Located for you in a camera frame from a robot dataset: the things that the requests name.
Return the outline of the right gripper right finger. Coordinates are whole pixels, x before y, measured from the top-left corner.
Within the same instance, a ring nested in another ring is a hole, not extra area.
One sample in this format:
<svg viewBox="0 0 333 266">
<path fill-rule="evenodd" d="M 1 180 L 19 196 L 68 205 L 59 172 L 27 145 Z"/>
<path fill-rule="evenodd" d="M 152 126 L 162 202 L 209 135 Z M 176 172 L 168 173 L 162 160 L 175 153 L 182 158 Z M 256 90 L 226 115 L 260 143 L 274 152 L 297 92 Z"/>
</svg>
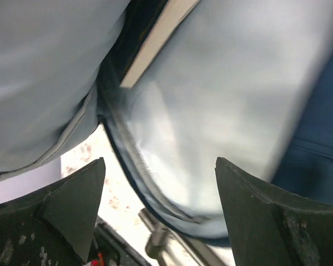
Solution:
<svg viewBox="0 0 333 266">
<path fill-rule="evenodd" d="M 282 190 L 222 157 L 215 174 L 236 265 L 333 265 L 333 205 Z"/>
</svg>

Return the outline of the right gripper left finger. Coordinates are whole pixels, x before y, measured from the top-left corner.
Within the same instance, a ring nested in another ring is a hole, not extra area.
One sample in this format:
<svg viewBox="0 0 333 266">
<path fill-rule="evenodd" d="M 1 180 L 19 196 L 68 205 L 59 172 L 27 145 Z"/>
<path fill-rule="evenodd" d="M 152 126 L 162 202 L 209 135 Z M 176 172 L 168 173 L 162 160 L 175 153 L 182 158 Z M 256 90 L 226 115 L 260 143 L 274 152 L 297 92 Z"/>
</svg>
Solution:
<svg viewBox="0 0 333 266">
<path fill-rule="evenodd" d="M 105 177 L 99 158 L 53 184 L 0 204 L 0 265 L 87 262 Z"/>
</svg>

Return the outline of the navy blue student backpack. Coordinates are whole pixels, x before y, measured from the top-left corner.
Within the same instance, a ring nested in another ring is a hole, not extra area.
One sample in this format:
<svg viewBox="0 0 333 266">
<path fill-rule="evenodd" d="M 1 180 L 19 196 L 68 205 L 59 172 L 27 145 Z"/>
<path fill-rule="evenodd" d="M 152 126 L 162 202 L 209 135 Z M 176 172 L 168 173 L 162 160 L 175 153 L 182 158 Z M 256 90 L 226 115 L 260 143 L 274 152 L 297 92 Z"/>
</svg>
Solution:
<svg viewBox="0 0 333 266">
<path fill-rule="evenodd" d="M 200 1 L 126 89 L 143 4 L 0 1 L 0 204 L 103 122 L 142 202 L 208 243 L 228 239 L 218 157 L 333 204 L 333 1 Z"/>
</svg>

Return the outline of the dark blue book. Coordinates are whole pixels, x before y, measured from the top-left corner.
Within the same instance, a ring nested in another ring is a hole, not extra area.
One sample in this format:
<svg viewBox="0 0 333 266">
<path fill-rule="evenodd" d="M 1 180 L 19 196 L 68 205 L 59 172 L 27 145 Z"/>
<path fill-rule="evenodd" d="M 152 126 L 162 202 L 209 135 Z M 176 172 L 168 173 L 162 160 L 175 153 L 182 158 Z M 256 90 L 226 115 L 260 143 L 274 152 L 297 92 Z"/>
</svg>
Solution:
<svg viewBox="0 0 333 266">
<path fill-rule="evenodd" d="M 130 89 L 146 71 L 197 0 L 130 1 L 123 29 L 109 52 L 118 84 Z"/>
</svg>

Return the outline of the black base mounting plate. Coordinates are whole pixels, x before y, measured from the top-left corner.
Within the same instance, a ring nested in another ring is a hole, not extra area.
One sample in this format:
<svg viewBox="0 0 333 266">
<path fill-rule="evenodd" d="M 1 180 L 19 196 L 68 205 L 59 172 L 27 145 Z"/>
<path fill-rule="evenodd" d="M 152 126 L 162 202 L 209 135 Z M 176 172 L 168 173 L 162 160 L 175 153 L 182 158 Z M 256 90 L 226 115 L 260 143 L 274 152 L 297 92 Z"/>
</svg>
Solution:
<svg viewBox="0 0 333 266">
<path fill-rule="evenodd" d="M 105 265 L 151 265 L 104 219 L 97 217 L 92 245 L 104 255 Z"/>
</svg>

